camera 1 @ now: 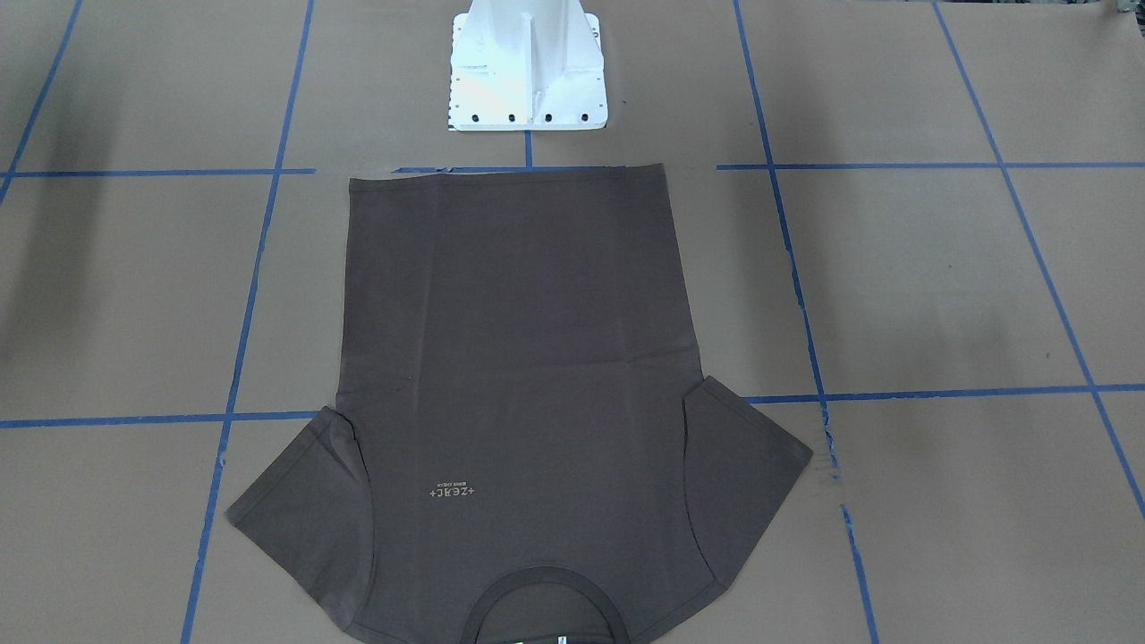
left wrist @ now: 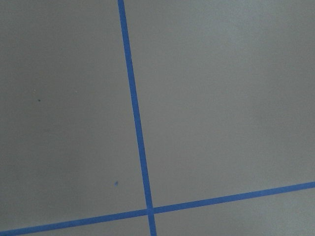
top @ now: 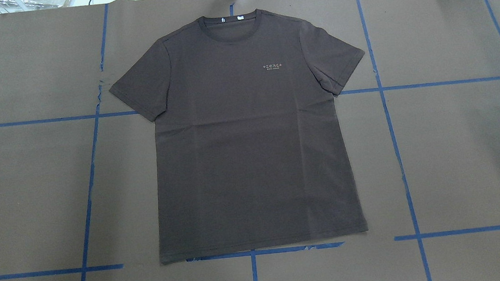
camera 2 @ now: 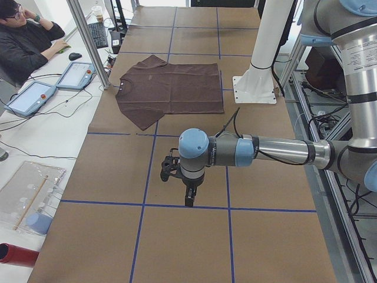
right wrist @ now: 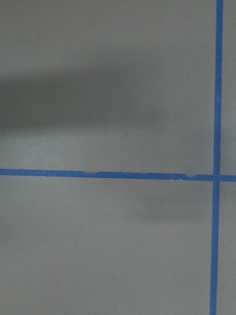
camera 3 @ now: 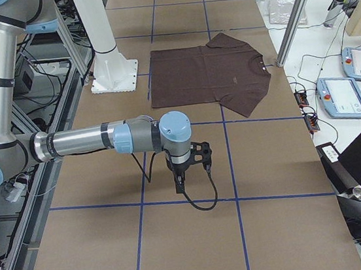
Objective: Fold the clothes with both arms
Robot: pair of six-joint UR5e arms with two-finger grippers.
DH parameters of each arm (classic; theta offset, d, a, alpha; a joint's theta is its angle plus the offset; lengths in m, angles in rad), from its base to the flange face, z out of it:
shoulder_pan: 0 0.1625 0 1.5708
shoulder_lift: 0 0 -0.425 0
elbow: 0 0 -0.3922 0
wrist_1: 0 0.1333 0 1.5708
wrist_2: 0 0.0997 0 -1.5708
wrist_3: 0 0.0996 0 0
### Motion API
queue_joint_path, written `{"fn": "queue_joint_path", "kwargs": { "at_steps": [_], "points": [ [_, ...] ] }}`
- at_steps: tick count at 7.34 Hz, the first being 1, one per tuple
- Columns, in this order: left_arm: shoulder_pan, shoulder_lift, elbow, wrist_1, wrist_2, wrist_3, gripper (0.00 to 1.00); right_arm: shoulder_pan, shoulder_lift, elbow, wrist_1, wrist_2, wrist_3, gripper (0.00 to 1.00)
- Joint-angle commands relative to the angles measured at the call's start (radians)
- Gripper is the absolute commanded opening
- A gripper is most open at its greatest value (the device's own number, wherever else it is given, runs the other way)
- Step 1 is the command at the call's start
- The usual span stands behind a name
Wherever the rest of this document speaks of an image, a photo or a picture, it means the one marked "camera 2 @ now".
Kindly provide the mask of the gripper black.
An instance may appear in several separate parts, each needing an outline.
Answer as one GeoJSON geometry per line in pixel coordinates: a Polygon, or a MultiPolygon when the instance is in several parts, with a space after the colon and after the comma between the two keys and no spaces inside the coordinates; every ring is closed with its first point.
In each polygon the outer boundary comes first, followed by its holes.
{"type": "Polygon", "coordinates": [[[204,181],[204,170],[199,170],[196,172],[181,170],[181,173],[183,175],[183,183],[187,187],[185,194],[185,206],[193,207],[196,189],[204,181]]]}

